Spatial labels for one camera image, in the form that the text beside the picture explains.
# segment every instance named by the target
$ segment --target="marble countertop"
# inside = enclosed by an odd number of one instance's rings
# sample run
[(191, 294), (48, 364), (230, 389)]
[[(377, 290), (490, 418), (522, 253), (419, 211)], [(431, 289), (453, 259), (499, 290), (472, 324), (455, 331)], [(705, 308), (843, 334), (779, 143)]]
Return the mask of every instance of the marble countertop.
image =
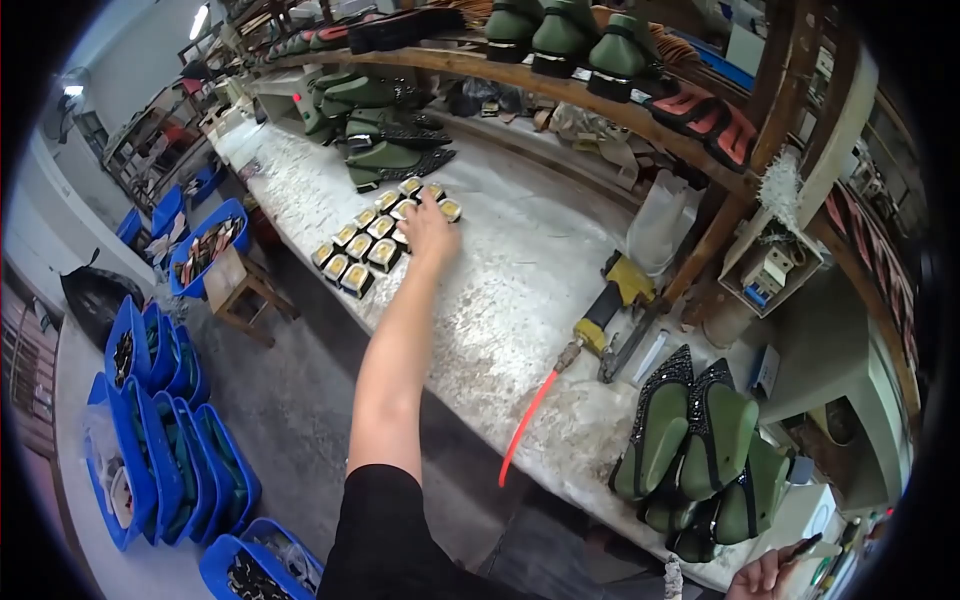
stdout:
[[(436, 338), (428, 387), (480, 438), (505, 452), (516, 425), (572, 327), (600, 294), (599, 270), (623, 248), (631, 215), (574, 181), (519, 156), (452, 132), (452, 162), (424, 178), (438, 182), (463, 207), (463, 252), (444, 280), (435, 307)], [(379, 192), (356, 193), (340, 153), (270, 123), (247, 121), (210, 136), (287, 246), (322, 278), (310, 253)], [(387, 182), (382, 189), (390, 189)], [(363, 300), (338, 298), (368, 331), (406, 272), (406, 258), (377, 275)], [(669, 317), (652, 329), (672, 332), (655, 364), (680, 344), (691, 344), (697, 370), (726, 356), (744, 389), (752, 351), (718, 351), (699, 333), (685, 334)], [(611, 325), (618, 327), (617, 321)], [(641, 349), (650, 339), (641, 344)], [(623, 370), (624, 381), (596, 380), (599, 361), (582, 352), (555, 382), (530, 421), (514, 465), (541, 486), (581, 507), (640, 547), (666, 559), (663, 536), (636, 519), (607, 479), (623, 451), (636, 411), (638, 386), (630, 378), (643, 352)], [(684, 574), (726, 590), (753, 548), (724, 547), (709, 564), (684, 564)]]

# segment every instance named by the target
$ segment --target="black shirt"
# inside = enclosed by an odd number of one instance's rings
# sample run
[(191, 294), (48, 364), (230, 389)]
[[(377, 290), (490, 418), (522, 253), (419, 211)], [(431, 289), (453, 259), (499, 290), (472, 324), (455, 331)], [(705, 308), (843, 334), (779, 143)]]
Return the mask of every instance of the black shirt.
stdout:
[(318, 598), (533, 600), (455, 565), (430, 537), (423, 491), (406, 471), (366, 465), (344, 484), (337, 538)]

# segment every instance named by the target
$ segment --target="black sleeve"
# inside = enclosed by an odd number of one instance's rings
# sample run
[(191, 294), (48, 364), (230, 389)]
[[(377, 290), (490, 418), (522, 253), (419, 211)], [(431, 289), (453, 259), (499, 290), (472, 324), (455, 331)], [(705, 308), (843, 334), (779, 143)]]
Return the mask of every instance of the black sleeve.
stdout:
[(398, 584), (446, 586), (455, 570), (430, 537), (416, 479), (389, 465), (349, 475), (318, 597), (362, 598)]

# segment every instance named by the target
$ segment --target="forearm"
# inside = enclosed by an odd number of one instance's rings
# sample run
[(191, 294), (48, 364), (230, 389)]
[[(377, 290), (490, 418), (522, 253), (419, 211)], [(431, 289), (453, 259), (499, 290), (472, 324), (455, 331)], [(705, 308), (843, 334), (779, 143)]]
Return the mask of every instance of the forearm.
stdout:
[(433, 346), (433, 302), (440, 265), (410, 261), (377, 326), (353, 401), (348, 470), (384, 462), (420, 476), (420, 395)]

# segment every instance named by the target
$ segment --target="fluorescent light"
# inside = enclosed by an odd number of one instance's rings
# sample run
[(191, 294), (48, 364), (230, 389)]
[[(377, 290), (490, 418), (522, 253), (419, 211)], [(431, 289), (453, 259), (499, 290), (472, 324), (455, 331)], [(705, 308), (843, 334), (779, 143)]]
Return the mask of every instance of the fluorescent light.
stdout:
[(200, 34), (200, 29), (203, 28), (204, 21), (206, 21), (206, 15), (209, 12), (210, 9), (206, 7), (206, 4), (200, 6), (197, 15), (193, 17), (193, 27), (190, 28), (190, 39), (197, 39), (197, 36)]

